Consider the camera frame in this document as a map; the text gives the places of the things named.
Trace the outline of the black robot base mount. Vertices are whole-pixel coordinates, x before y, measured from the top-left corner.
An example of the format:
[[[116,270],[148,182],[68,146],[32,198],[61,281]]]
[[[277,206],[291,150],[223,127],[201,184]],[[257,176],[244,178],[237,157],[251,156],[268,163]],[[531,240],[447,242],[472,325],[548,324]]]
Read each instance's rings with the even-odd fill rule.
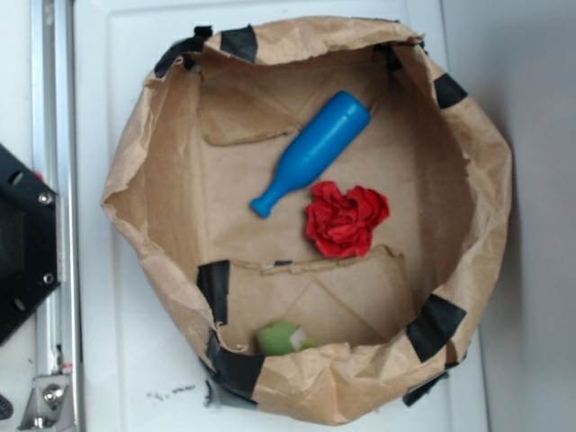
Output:
[[[59,285],[57,194],[1,147],[1,343]]]

